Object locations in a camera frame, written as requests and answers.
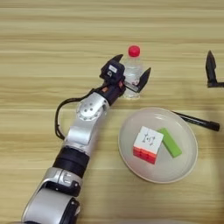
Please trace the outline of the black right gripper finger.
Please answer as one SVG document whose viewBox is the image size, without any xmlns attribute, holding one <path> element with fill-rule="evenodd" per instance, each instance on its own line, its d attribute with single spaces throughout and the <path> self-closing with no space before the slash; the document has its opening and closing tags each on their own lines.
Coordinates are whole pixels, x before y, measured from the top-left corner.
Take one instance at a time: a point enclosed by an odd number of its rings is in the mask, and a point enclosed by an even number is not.
<svg viewBox="0 0 224 224">
<path fill-rule="evenodd" d="M 224 88 L 224 82 L 218 82 L 216 79 L 216 62 L 214 55 L 211 51 L 208 51 L 206 56 L 206 77 L 207 86 L 209 88 Z"/>
</svg>

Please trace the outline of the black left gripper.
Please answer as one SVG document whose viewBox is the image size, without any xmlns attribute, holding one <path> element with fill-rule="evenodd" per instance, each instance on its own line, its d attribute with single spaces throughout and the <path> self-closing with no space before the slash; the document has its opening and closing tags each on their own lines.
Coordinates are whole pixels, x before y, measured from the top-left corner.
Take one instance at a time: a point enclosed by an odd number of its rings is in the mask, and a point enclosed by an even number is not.
<svg viewBox="0 0 224 224">
<path fill-rule="evenodd" d="M 120 62 L 123 54 L 118 54 L 112 58 L 116 62 Z M 137 85 L 125 82 L 125 86 L 122 81 L 118 81 L 115 84 L 106 84 L 99 90 L 99 94 L 103 96 L 109 105 L 112 105 L 120 96 L 125 92 L 125 89 L 129 89 L 135 93 L 140 93 L 148 82 L 150 77 L 151 68 L 148 68 L 140 77 Z"/>
</svg>

